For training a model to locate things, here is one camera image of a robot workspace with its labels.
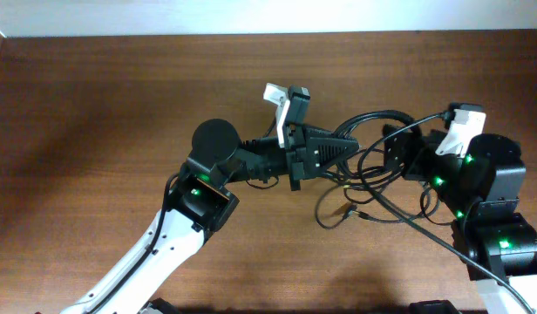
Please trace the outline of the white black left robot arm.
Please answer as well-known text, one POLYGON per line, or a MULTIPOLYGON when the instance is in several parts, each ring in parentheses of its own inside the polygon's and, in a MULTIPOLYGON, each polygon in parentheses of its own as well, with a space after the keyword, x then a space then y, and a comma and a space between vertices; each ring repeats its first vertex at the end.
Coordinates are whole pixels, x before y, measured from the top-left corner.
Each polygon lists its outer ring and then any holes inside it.
POLYGON ((290 123, 287 139, 241 140, 224 119, 201 123, 192 150, 165 185, 160 210, 141 238, 66 313, 141 313, 151 297, 227 222, 238 198, 230 183, 286 176, 293 191, 359 148, 356 139, 319 127, 290 123))

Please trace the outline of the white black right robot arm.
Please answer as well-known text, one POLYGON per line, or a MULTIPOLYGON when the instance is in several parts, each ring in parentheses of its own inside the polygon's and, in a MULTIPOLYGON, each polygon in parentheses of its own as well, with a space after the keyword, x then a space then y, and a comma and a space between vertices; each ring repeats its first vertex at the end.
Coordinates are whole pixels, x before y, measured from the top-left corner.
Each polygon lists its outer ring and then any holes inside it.
POLYGON ((439 156, 444 132, 383 128, 385 165, 402 165, 408 181, 424 181, 451 210, 454 248, 472 260, 467 271, 490 313, 521 313, 519 293, 537 312, 537 232, 516 208, 526 166, 520 144, 505 136, 473 137, 466 155, 439 156))

